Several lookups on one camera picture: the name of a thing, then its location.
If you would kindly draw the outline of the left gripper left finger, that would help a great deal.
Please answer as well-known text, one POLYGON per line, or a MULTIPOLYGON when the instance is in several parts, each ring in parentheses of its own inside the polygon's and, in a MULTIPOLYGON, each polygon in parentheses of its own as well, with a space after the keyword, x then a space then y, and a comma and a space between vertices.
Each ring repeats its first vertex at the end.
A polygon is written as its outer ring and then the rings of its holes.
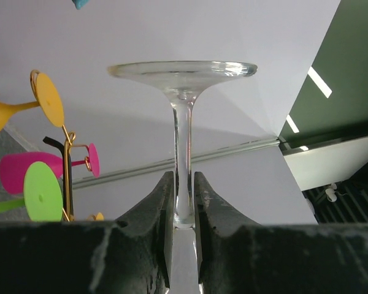
POLYGON ((174 174, 115 220, 0 222, 0 293, 164 293, 174 174))

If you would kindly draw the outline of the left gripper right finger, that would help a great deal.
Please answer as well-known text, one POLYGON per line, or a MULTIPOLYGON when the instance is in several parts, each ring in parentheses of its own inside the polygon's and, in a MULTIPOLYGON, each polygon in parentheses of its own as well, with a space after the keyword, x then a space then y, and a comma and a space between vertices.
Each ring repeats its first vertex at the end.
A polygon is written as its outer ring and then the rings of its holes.
POLYGON ((256 223, 194 175, 204 293, 368 293, 368 224, 256 223))

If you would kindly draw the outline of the green goblet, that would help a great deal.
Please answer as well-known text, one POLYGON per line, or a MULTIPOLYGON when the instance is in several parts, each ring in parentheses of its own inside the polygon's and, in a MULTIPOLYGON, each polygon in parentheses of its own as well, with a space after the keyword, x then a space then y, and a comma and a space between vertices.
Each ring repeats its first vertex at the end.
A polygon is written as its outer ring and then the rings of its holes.
POLYGON ((0 202, 0 213, 24 206, 34 222, 59 222, 63 218, 63 196, 56 177, 38 173, 27 178, 23 197, 0 202))

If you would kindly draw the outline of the gold wine glass rack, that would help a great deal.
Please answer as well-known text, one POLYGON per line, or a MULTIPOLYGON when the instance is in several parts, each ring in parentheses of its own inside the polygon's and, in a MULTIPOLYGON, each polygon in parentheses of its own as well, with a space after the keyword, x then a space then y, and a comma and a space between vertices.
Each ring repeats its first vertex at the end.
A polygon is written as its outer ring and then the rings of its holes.
POLYGON ((63 167, 64 167, 64 175, 63 175, 63 198, 64 198, 64 208, 63 214, 64 218, 67 221, 73 221, 74 217, 74 209, 73 209, 73 199, 72 199, 72 167, 69 164, 72 161, 71 159, 71 150, 75 148, 85 148, 84 144, 76 144, 76 133, 69 132, 66 129, 65 123, 63 127, 60 127, 64 134, 64 143, 54 143, 53 139, 46 138, 44 142, 51 146, 57 147, 64 159, 63 167))

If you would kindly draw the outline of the magenta goblet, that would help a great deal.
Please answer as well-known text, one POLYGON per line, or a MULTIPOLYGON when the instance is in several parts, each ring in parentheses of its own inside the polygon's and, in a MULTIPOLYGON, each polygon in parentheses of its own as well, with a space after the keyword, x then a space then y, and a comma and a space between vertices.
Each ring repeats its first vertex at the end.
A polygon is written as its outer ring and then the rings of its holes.
MULTIPOLYGON (((88 154, 83 160, 71 162, 70 167, 84 165, 94 177, 101 172, 99 154, 95 144, 85 146, 88 154)), ((8 154, 0 160, 0 181, 3 188, 10 194, 24 191, 27 178, 38 173, 48 173, 59 178, 64 175, 64 159, 42 151, 8 154)))

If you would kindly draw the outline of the clear wine glass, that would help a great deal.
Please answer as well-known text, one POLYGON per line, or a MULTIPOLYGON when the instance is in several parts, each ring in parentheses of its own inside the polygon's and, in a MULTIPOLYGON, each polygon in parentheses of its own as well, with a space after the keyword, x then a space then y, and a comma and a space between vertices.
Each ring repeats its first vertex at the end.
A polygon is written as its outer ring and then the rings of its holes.
POLYGON ((108 67, 117 78, 150 85, 168 98, 174 115, 174 210, 171 281, 166 293, 200 293, 197 278, 196 217, 191 171, 191 123, 196 99, 207 88, 250 77, 258 67, 232 61, 154 61, 108 67))

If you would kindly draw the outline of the orange goblet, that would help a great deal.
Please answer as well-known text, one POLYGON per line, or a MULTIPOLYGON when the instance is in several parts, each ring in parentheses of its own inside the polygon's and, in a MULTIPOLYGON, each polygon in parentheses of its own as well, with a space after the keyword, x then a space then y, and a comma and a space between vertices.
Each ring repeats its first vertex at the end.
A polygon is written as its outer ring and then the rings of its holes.
POLYGON ((90 214, 87 217, 87 221, 103 221, 104 220, 104 215, 99 212, 97 214, 90 214))
POLYGON ((50 77, 34 69, 31 71, 29 79, 35 101, 16 105, 0 102, 0 131, 14 114, 37 107, 42 109, 45 117, 53 126, 64 126, 63 104, 50 77))

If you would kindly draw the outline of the teal clothes hanger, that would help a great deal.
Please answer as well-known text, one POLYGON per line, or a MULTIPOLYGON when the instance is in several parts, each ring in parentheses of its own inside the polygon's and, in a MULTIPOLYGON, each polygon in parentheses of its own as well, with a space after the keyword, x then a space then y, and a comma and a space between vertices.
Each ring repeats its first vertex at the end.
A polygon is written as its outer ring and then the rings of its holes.
POLYGON ((72 2, 75 8, 77 10, 80 10, 84 5, 86 5, 89 2, 89 0, 72 0, 72 2))

